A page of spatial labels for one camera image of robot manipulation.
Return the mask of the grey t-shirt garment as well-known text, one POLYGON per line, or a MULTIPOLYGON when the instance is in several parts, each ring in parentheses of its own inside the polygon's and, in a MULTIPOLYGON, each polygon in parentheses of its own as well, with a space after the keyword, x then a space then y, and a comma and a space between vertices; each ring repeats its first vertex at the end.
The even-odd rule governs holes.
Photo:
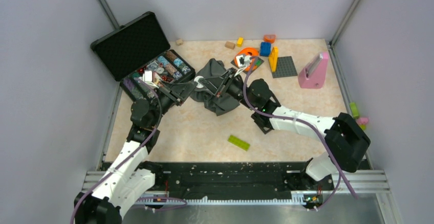
POLYGON ((209 83, 204 86, 204 91, 193 91, 190 94, 190 98, 196 102, 203 103, 204 107, 215 113, 217 116, 224 115, 237 107, 240 103, 230 96, 229 94, 223 94, 216 97, 216 91, 222 84, 220 76, 226 73, 227 69, 221 60, 211 58, 202 69, 200 69, 196 77, 200 76, 204 79, 212 78, 209 83))

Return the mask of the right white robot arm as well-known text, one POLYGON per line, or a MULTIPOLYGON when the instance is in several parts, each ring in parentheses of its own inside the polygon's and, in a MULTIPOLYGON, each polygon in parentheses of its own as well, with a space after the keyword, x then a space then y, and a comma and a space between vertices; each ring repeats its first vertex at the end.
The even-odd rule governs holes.
POLYGON ((196 91, 211 94, 213 101, 228 95, 251 109, 254 123, 264 134, 285 130, 320 141, 326 152, 309 160, 300 175, 300 183, 306 189, 314 189, 329 174, 356 172, 371 144, 351 115, 322 117, 287 108, 280 104, 264 79, 247 85, 234 68, 217 77, 196 76, 194 80, 196 91))

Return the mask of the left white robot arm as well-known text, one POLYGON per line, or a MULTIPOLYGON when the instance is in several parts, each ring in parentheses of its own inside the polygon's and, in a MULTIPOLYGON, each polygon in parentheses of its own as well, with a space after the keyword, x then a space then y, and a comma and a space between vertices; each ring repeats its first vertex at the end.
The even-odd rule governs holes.
POLYGON ((88 191, 74 200, 70 223, 122 223, 128 210, 148 189, 158 190, 164 184, 163 174, 154 166, 138 169, 152 150, 158 126, 164 114, 174 105, 181 105, 194 90, 194 84, 160 85, 142 81, 154 98, 138 99, 131 105, 132 127, 123 147, 104 173, 88 191))

